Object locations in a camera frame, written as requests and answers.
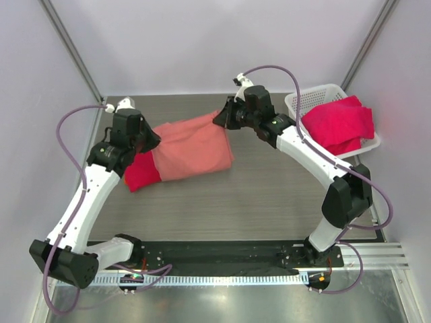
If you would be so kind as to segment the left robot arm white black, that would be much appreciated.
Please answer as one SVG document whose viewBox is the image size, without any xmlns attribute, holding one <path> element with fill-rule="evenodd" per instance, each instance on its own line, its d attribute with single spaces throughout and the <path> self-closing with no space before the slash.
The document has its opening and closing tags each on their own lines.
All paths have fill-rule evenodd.
<svg viewBox="0 0 431 323">
<path fill-rule="evenodd" d="M 90 151 L 81 181 L 66 212 L 43 240 L 34 240 L 30 255 L 47 276 L 86 288 L 97 272 L 116 264 L 137 268 L 143 261 L 141 240 L 117 234 L 111 240 L 89 246 L 93 225 L 114 187 L 132 164 L 136 147 L 151 151 L 160 143 L 140 111 L 121 108 L 112 118 L 108 141 Z"/>
</svg>

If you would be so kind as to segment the salmon pink t-shirt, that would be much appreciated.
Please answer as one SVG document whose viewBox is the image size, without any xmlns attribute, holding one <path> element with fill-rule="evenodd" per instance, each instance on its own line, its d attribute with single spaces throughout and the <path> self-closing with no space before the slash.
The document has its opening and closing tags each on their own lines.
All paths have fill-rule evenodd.
<svg viewBox="0 0 431 323">
<path fill-rule="evenodd" d="M 166 122 L 154 131 L 161 138 L 152 151 L 163 181 L 219 172 L 232 167 L 234 156 L 226 130 L 213 123 L 218 111 Z"/>
</svg>

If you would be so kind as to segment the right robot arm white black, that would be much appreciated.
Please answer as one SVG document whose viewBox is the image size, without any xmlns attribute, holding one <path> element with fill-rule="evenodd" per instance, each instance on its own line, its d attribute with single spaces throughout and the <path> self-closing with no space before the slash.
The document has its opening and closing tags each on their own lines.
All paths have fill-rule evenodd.
<svg viewBox="0 0 431 323">
<path fill-rule="evenodd" d="M 264 86 L 252 85 L 228 96 L 213 123 L 229 130 L 252 128 L 260 140 L 292 157 L 326 189 L 323 218 L 304 241 L 309 265 L 324 263 L 341 233 L 372 206 L 369 169 L 352 166 L 323 148 L 310 148 L 310 137 L 298 132 L 296 122 L 275 112 Z"/>
</svg>

